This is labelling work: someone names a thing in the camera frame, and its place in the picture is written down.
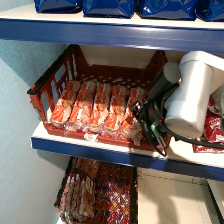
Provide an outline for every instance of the bread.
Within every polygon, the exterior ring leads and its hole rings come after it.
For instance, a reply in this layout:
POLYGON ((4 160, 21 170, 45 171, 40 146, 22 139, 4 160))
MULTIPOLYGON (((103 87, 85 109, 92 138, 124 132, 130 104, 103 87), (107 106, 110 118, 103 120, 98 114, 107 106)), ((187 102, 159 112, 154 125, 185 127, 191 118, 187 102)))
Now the bread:
POLYGON ((51 116, 51 123, 57 128, 62 128, 68 121, 72 106, 80 89, 80 82, 70 80, 66 83, 62 96, 58 100, 51 116))
POLYGON ((124 115, 124 121, 121 127, 121 134, 127 139, 136 138, 136 136, 141 136, 141 126, 139 125, 136 118, 132 115, 130 107, 139 100, 143 104, 146 96, 146 91, 140 87, 132 88, 130 91, 126 112, 124 115))
POLYGON ((116 137, 116 134, 120 129, 123 121, 127 94, 128 90, 126 87, 119 85, 113 87, 110 102, 110 111, 107 121, 104 125, 105 134, 116 137))
POLYGON ((103 129, 104 122, 108 116, 111 90, 110 84, 97 84, 93 112, 88 125, 88 129, 92 132, 100 133, 103 129))
POLYGON ((89 122, 90 114, 93 108, 95 89, 96 83, 94 81, 84 82, 81 85, 80 92, 68 121, 69 130, 82 130, 83 127, 89 122))

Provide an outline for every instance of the light blue wall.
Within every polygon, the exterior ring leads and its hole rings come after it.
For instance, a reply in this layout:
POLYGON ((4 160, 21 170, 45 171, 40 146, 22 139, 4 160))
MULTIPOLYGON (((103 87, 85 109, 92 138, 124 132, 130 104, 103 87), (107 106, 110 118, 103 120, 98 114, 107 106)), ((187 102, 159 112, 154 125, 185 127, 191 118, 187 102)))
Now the light blue wall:
MULTIPOLYGON (((1 0, 0 11, 33 3, 1 0)), ((27 90, 65 45, 0 40, 0 223, 54 224, 53 204, 69 157, 34 150, 39 115, 27 90)))

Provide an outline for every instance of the shelf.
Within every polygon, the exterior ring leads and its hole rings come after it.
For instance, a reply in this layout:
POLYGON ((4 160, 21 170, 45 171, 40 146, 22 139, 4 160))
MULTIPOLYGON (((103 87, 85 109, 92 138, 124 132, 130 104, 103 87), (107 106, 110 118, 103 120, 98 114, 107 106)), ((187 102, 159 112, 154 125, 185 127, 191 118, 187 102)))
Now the shelf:
POLYGON ((186 220, 189 224, 219 222, 208 186, 146 175, 138 178, 139 223, 182 224, 186 220))
POLYGON ((224 153, 193 153, 190 144, 174 139, 164 158, 156 152, 49 135, 41 122, 31 143, 34 149, 224 182, 224 153))
POLYGON ((219 207, 220 213, 222 214, 222 217, 224 219, 224 183, 214 180, 208 180, 208 183, 219 207))
POLYGON ((0 13, 0 38, 80 45, 103 45, 189 52, 224 53, 224 23, 141 19, 84 18, 41 14, 34 4, 0 13))

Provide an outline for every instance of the blue package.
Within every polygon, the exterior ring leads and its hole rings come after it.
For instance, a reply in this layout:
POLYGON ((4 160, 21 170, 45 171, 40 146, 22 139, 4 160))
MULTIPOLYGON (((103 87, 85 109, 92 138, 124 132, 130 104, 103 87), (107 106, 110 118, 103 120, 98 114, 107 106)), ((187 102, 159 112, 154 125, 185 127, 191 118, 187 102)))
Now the blue package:
POLYGON ((196 14, 206 22, 224 22, 224 0, 199 0, 196 14))
POLYGON ((64 13, 81 10, 82 0, 34 0, 36 11, 45 13, 64 13))
POLYGON ((198 0, 139 0, 142 18, 195 20, 198 0))
POLYGON ((137 0, 83 0, 84 16, 131 18, 137 0))

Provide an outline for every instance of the plastic crate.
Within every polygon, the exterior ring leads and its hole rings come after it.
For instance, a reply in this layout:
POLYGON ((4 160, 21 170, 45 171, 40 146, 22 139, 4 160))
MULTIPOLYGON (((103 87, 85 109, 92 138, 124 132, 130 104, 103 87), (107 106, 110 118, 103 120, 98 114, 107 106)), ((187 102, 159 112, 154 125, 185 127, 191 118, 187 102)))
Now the plastic crate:
MULTIPOLYGON (((38 81, 28 90, 31 104, 37 109, 44 127, 48 134, 63 136, 64 130, 59 129, 47 122, 47 115, 44 110, 42 95, 46 95, 48 106, 53 112, 55 100, 53 99, 52 84, 56 89, 57 98, 63 92, 64 84, 71 79, 87 81, 96 79, 101 83, 111 83, 112 85, 123 85, 127 88, 141 87, 147 89, 149 83, 156 77, 158 72, 167 62, 164 51, 156 51, 145 69, 127 68, 107 65, 89 65, 78 45, 70 45, 51 67, 38 79, 38 81), (65 72, 57 80, 58 71, 64 67, 65 72)), ((67 137, 84 140, 84 132, 71 132, 67 137)), ((154 151, 146 138, 141 140, 140 146, 135 146, 132 141, 126 139, 113 139, 108 136, 98 136, 101 143, 125 146, 146 151, 154 151)))

